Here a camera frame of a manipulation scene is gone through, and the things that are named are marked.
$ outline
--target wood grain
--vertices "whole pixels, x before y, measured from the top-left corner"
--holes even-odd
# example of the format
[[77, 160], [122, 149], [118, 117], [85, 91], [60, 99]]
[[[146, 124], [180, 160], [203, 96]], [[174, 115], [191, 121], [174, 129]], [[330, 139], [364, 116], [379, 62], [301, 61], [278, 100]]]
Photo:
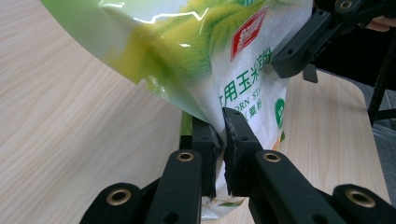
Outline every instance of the wood grain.
[[[117, 183], [144, 187], [177, 149], [180, 110], [116, 74], [36, 0], [0, 2], [0, 223], [78, 223]], [[389, 200], [361, 92], [293, 78], [281, 151], [315, 187]], [[247, 205], [205, 223], [252, 223]]]

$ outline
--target green circular label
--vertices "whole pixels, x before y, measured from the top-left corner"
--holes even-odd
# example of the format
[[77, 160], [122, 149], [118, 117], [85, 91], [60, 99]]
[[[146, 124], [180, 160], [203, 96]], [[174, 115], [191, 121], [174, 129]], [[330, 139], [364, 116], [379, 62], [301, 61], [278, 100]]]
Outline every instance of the green circular label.
[[276, 123], [278, 129], [282, 128], [284, 111], [285, 111], [285, 101], [282, 98], [279, 98], [275, 103], [275, 117], [276, 117]]

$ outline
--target plastic bag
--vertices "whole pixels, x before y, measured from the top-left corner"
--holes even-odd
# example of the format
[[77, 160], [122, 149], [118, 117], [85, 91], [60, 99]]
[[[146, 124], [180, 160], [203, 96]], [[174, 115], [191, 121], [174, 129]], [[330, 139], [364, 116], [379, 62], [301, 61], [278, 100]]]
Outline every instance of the plastic bag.
[[[270, 62], [311, 15], [309, 0], [42, 0], [78, 43], [121, 75], [196, 118], [225, 140], [221, 108], [244, 114], [263, 148], [277, 148], [287, 79]], [[222, 217], [243, 199], [203, 200]]]

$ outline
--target light wood surface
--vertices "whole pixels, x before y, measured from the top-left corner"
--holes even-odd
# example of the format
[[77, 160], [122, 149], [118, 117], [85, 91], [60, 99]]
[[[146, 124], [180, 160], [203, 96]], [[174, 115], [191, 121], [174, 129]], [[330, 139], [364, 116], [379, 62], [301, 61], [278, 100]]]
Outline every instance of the light wood surface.
[[[319, 189], [389, 200], [361, 92], [295, 77], [284, 152]], [[105, 187], [144, 187], [177, 149], [181, 112], [77, 44], [37, 0], [0, 2], [0, 223], [78, 223]], [[252, 223], [244, 204], [205, 223]]]

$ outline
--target black mechanical part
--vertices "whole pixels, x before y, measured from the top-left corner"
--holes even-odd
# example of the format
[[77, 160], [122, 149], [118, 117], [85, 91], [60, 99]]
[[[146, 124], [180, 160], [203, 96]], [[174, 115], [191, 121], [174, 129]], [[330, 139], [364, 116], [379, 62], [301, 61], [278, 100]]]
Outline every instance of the black mechanical part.
[[306, 81], [318, 83], [317, 68], [314, 64], [309, 63], [303, 70], [303, 78]]
[[192, 118], [192, 148], [202, 156], [202, 195], [216, 197], [216, 167], [222, 143], [213, 126]]
[[396, 209], [368, 189], [342, 185], [334, 189], [332, 198], [339, 214], [348, 223], [396, 223]]
[[248, 197], [253, 179], [251, 158], [262, 145], [243, 114], [231, 108], [223, 108], [223, 114], [228, 141], [224, 155], [227, 189], [233, 196]]
[[102, 190], [85, 212], [81, 224], [130, 224], [139, 219], [140, 189], [118, 183]]
[[172, 153], [145, 223], [199, 223], [202, 158], [194, 150]]
[[319, 9], [272, 61], [280, 77], [293, 77], [314, 61], [338, 35], [373, 18], [395, 16], [395, 0], [340, 0], [334, 13]]
[[[254, 161], [256, 163], [254, 173], [262, 193], [262, 196], [255, 200], [259, 203], [270, 204], [277, 223], [345, 223], [282, 153], [258, 151]], [[274, 223], [265, 222], [265, 217], [262, 218], [264, 220], [255, 219], [255, 222]]]

